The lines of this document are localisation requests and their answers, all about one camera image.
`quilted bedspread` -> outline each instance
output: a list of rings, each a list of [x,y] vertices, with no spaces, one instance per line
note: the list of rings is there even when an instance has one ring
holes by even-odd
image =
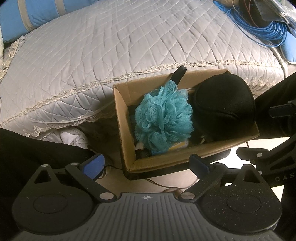
[[[284,79],[280,63],[212,0],[101,0],[25,36],[0,84],[0,127],[36,137],[94,121],[114,83],[181,65],[227,68],[260,94]]]

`tile floor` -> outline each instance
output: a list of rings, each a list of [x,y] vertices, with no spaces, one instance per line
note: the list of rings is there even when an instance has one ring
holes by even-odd
[[[252,140],[249,141],[249,147],[252,148],[266,148],[271,150],[287,140],[288,138],[277,138],[277,139],[266,139],[266,140]],[[116,167],[121,167],[120,162],[120,154],[119,150],[114,150],[114,146],[119,147],[119,143],[112,143],[112,148],[109,148],[108,154],[114,159],[114,165]],[[241,166],[245,163],[249,163],[248,161],[242,161],[236,156],[236,150],[239,146],[232,148],[228,157],[220,160],[219,162],[227,165],[229,168],[241,168]],[[130,181],[126,179],[120,170],[116,170],[114,168],[107,169],[108,174],[102,178],[97,180],[102,186],[115,193],[117,196],[122,192],[133,192],[133,193],[156,193],[162,192],[166,188],[159,187],[154,185],[146,180],[135,180]],[[173,186],[179,188],[187,188],[190,187],[197,181],[196,176],[192,173],[191,170],[185,170],[181,172],[176,172],[164,176],[151,178],[153,181],[164,185],[164,186]],[[273,188],[273,191],[280,199],[283,192],[283,186]]]

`silver screw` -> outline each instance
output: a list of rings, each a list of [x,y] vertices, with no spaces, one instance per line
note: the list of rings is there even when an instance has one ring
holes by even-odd
[[[100,194],[100,198],[104,199],[104,200],[110,200],[113,197],[114,197],[114,194],[110,193],[110,192],[103,192],[103,193]]]
[[[186,199],[186,200],[192,200],[195,198],[195,195],[191,192],[183,192],[181,194],[181,198]]]

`beige stripe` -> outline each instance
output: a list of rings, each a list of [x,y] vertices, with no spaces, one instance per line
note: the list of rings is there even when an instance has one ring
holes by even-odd
[[[22,18],[22,22],[23,22],[25,28],[29,32],[31,32],[35,28],[33,27],[32,23],[31,23],[31,21],[29,19],[29,15],[28,15],[28,12],[27,12],[25,0],[17,0],[17,4],[18,4],[18,7],[19,7],[20,17]]]
[[[64,5],[64,0],[54,0],[56,3],[57,12],[60,16],[66,14],[66,9]]]

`open cardboard box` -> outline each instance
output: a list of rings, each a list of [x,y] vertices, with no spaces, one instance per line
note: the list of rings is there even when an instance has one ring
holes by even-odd
[[[211,76],[226,73],[226,69],[212,69],[187,71],[178,84],[178,89],[195,88],[196,85]],[[151,156],[136,160],[134,130],[131,128],[128,106],[139,105],[148,92],[164,86],[170,80],[172,74],[132,80],[114,85],[115,108],[118,121],[121,159],[123,172],[130,180],[143,179],[159,175],[165,175],[189,168],[188,160],[195,153],[201,157],[207,157],[228,150],[259,136],[257,125],[247,132],[247,136],[236,139],[211,142],[202,145],[191,146],[181,150],[167,152],[162,155]]]

